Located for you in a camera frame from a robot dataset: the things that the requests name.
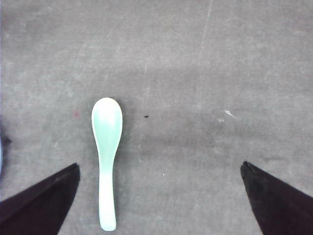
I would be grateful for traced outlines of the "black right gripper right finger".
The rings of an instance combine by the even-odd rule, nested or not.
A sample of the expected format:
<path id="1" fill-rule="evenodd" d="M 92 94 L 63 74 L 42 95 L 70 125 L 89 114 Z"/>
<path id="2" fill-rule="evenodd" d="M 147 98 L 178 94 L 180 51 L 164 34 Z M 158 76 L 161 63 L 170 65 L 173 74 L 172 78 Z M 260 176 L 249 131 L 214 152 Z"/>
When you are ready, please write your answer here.
<path id="1" fill-rule="evenodd" d="M 240 167 L 252 212 L 264 235 L 311 235 L 313 198 L 250 162 Z"/>

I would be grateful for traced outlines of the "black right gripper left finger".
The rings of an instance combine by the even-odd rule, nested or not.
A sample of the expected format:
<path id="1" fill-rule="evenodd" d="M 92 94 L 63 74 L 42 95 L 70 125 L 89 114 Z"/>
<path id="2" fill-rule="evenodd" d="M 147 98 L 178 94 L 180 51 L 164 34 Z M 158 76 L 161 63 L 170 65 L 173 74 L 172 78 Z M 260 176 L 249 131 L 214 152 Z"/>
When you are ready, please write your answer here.
<path id="1" fill-rule="evenodd" d="M 80 182 L 74 163 L 0 203 L 2 235 L 56 235 Z"/>

